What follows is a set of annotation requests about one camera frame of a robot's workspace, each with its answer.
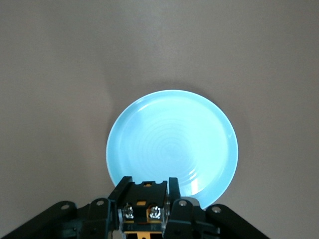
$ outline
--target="screw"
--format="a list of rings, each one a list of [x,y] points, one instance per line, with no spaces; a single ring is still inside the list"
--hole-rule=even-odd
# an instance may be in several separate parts
[[[212,209],[212,211],[213,211],[214,213],[220,213],[220,212],[221,212],[220,207],[217,207],[217,206],[212,207],[211,209]]]
[[[97,201],[97,202],[96,202],[96,205],[97,205],[97,206],[101,206],[101,205],[103,205],[103,204],[104,204],[104,201],[103,201],[103,200],[100,200],[100,201]]]
[[[123,213],[126,217],[126,219],[133,219],[134,215],[133,215],[133,208],[131,205],[126,204],[123,208]]]
[[[180,200],[180,201],[178,202],[178,204],[179,204],[180,206],[184,207],[184,206],[187,205],[187,201],[185,201],[185,200]]]
[[[151,207],[149,217],[152,219],[160,218],[160,208],[158,206]]]
[[[63,205],[63,206],[61,207],[61,209],[62,209],[62,210],[65,210],[65,209],[68,209],[69,207],[70,207],[70,205],[65,204],[65,205]]]

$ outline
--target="ceramic plate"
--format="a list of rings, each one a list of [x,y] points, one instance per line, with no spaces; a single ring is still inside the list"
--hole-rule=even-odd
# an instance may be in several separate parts
[[[168,181],[177,177],[182,196],[202,208],[229,186],[238,161],[235,131],[222,110],[187,91],[146,95],[115,121],[106,147],[115,185],[123,176],[133,181]]]

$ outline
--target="plate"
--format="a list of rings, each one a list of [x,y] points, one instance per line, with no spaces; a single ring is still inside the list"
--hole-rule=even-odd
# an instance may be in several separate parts
[[[106,146],[110,177],[143,181],[177,177],[180,193],[202,208],[229,186],[238,161],[235,131],[223,111],[198,94],[165,90],[129,105],[115,121]]]

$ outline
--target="metal screw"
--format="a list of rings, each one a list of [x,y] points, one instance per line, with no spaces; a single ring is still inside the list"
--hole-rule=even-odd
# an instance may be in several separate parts
[[[187,205],[187,201],[185,201],[185,200],[180,200],[180,201],[178,202],[178,204],[179,204],[180,206],[184,207],[184,206]]]
[[[61,207],[61,209],[62,209],[62,210],[65,210],[65,209],[68,209],[69,207],[70,207],[70,205],[65,204],[65,205],[63,205],[63,206]]]
[[[217,207],[217,206],[212,207],[211,209],[212,209],[212,211],[213,211],[214,213],[220,213],[220,212],[221,212],[220,207]]]
[[[151,207],[149,217],[152,219],[159,219],[160,208],[158,206]]]
[[[126,204],[125,207],[123,208],[123,213],[126,219],[133,219],[134,218],[133,212],[134,212],[133,208],[129,204]]]
[[[97,201],[97,202],[96,202],[96,205],[97,205],[97,206],[101,206],[101,205],[103,205],[103,204],[104,204],[104,201],[103,201],[103,200],[100,200],[100,201]]]

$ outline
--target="light blue plate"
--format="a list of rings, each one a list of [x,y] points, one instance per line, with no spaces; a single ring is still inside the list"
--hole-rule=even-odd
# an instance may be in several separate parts
[[[115,185],[177,177],[182,196],[202,208],[229,186],[237,166],[235,131],[214,103],[192,92],[159,91],[128,106],[115,121],[106,161]]]

